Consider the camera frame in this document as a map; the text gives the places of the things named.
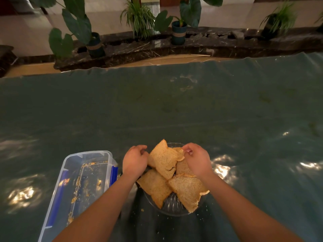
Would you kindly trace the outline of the person's right hand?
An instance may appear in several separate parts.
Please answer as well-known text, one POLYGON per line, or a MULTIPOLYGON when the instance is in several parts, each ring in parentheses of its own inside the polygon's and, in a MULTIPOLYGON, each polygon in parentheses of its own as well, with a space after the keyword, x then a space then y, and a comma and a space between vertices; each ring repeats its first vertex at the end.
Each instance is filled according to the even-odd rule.
POLYGON ((214 175, 208 152, 196 144, 196 157, 186 159, 190 170, 200 179, 214 175))

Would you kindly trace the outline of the person's left hand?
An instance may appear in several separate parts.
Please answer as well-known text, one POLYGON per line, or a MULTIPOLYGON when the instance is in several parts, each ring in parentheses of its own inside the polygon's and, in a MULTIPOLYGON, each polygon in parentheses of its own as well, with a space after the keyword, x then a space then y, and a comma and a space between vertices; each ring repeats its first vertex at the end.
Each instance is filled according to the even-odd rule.
POLYGON ((147 165, 148 165, 147 161, 132 160, 131 148, 130 148, 123 158, 123 163, 122 163, 123 175, 131 179, 137 180, 146 170, 147 165))

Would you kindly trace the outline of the clear glass bowl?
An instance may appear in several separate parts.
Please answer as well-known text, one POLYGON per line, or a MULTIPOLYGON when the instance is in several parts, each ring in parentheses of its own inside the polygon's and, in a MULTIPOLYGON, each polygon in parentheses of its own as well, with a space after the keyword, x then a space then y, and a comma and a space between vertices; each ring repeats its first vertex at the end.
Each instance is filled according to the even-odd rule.
MULTIPOLYGON (((183 146, 183 144, 181 144, 181 143, 168 143, 167 142, 167 144, 171 148, 176 148, 176 147, 182 147, 183 146)), ((145 174, 150 169, 155 169, 155 168, 152 168, 152 167, 148 166, 148 168, 145 170, 145 172, 143 174, 145 174)), ((145 191, 144 191, 144 193, 145 193, 147 199, 149 200, 149 202, 154 207, 156 207, 157 209, 159 209, 156 206, 156 204, 153 202, 153 200, 151 199, 150 195, 148 195, 145 191)), ((203 200, 203 196, 201 197, 201 199, 199 201, 198 207, 201 206, 201 203, 202 203, 202 200, 203 200)), ((169 216, 184 216, 184 215, 190 214, 186 210, 186 208, 181 204, 181 202, 179 201, 178 197, 176 196, 176 194, 173 191, 172 191, 171 195, 164 201, 164 205, 163 205, 162 209, 159 209, 159 210, 162 213, 164 213, 166 215, 169 215, 169 216)))

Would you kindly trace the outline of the person's right forearm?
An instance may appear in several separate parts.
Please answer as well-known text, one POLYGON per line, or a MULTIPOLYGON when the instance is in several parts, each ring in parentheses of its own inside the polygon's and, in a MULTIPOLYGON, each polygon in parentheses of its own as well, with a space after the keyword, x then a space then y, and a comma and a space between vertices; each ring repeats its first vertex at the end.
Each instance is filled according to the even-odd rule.
POLYGON ((260 210, 212 170, 197 174, 219 204, 241 242, 303 242, 260 210))

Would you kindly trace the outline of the person's left forearm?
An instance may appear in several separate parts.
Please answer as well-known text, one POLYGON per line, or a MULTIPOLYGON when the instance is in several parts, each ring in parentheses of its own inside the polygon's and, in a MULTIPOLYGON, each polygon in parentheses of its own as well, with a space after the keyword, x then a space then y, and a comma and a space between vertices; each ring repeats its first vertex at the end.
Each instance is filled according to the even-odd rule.
POLYGON ((52 242, 107 242, 128 195, 143 170, 123 170, 121 177, 52 242))

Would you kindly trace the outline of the large folded brown bread slice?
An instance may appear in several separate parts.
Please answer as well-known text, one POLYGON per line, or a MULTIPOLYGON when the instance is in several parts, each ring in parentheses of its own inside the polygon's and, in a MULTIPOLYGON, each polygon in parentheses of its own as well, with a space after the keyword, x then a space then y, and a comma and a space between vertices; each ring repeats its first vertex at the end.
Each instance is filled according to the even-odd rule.
POLYGON ((156 171, 166 180, 170 180, 175 171, 176 164, 184 159, 184 150, 181 147, 171 148, 165 139, 160 141, 148 156, 148 166, 156 171))

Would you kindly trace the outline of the green plastic tablecloth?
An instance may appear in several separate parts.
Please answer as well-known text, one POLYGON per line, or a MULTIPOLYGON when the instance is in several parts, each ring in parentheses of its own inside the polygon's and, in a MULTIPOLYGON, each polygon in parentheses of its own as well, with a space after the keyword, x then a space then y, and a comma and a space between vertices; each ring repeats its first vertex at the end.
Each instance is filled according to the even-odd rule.
POLYGON ((64 159, 197 143, 226 183, 323 242, 323 52, 0 79, 0 242, 38 242, 64 159))

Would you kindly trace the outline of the clear plastic container blue clips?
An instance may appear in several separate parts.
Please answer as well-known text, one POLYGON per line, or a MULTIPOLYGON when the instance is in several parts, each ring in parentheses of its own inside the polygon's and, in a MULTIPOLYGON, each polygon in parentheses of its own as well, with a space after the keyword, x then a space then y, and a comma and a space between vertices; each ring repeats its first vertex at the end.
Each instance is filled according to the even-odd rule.
POLYGON ((51 242, 117 180, 110 151, 68 155, 62 164, 38 242, 51 242))

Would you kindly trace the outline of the dark marble ledge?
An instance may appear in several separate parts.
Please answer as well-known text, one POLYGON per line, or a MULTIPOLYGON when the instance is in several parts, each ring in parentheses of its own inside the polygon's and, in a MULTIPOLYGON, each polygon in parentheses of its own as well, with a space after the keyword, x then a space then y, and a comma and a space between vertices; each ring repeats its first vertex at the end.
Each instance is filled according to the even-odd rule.
POLYGON ((216 27, 188 28, 183 45, 172 45, 172 30, 155 34, 148 40, 133 38, 132 32, 121 32, 100 37, 105 56, 91 58, 85 46, 74 41, 72 57, 57 60, 54 55, 17 57, 13 47, 0 45, 0 77, 12 65, 30 65, 54 62, 61 72, 92 67, 110 68, 168 55, 208 55, 229 59, 292 55, 300 52, 323 52, 323 33, 316 27, 292 28, 286 34, 265 40, 262 30, 216 27))

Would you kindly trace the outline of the large-leaf plant in teal pot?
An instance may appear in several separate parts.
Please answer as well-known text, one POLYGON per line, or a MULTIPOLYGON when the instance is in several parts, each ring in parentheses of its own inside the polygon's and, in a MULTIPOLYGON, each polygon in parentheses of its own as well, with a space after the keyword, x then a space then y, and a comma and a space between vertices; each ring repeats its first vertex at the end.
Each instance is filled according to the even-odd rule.
MULTIPOLYGON (((220 7, 223 0, 203 0, 210 6, 220 7)), ((167 10, 161 11, 155 18, 154 31, 165 32, 169 25, 172 26, 173 45, 185 43, 187 27, 197 28, 200 22, 202 6, 200 0, 180 0, 180 17, 168 15, 167 10)))

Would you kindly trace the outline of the large-leaf plant in dark pot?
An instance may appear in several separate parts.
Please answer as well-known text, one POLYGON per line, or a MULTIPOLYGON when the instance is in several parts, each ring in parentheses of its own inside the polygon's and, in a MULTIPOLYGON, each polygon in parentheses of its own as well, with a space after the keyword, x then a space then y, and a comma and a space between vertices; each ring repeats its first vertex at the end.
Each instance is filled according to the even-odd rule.
POLYGON ((92 32, 91 22, 85 13, 85 0, 63 0, 64 5, 57 0, 29 0, 40 8, 50 8, 56 4, 62 7, 62 17, 70 31, 62 37, 62 31, 52 28, 49 33, 49 46, 56 58, 68 58, 72 56, 73 39, 75 36, 79 42, 86 46, 91 58, 105 56, 100 36, 92 32))

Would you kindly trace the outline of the spider plant in dark pot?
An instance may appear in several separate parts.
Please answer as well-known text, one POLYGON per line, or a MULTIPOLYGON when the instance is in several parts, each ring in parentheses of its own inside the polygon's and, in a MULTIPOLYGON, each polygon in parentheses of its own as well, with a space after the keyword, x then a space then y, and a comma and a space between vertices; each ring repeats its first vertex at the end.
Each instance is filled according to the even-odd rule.
POLYGON ((293 6, 294 2, 284 0, 280 6, 262 20, 260 24, 260 26, 264 24, 261 32, 262 40, 273 39, 278 34, 287 33, 289 29, 293 28, 297 19, 297 12, 293 6))

